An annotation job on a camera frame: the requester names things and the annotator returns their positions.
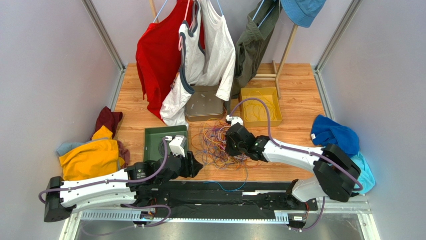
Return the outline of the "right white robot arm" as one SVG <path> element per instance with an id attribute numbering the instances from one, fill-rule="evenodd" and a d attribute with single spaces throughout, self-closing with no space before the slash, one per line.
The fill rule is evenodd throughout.
<path id="1" fill-rule="evenodd" d="M 232 157 L 245 155 L 253 161 L 285 164 L 313 173 L 309 179 L 294 180 L 287 189 L 287 194 L 300 202 L 329 197 L 347 203 L 354 192 L 363 189 L 361 169 L 335 144 L 301 147 L 269 136 L 254 136 L 240 123 L 232 125 L 225 138 L 225 151 Z"/>

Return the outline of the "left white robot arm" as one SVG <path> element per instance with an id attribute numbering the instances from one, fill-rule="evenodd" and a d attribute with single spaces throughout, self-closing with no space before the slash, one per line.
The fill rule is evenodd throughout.
<path id="1" fill-rule="evenodd" d="M 172 153 L 162 160 L 138 162 L 125 169 L 85 180 L 52 177 L 46 190 L 39 194 L 44 203 L 44 222 L 68 219 L 72 213 L 110 205 L 131 205 L 146 200 L 143 191 L 161 186 L 179 177 L 194 178 L 204 168 L 192 151 L 185 155 Z"/>

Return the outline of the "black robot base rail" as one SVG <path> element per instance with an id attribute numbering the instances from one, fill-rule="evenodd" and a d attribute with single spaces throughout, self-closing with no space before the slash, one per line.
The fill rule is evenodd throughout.
<path id="1" fill-rule="evenodd" d="M 140 211 L 137 225 L 149 218 L 183 221 L 272 221 L 292 228 L 305 227 L 310 212 L 320 209 L 315 199 L 302 202 L 290 196 L 290 183 L 171 181 L 144 185 L 135 203 L 119 202 L 122 209 Z"/>

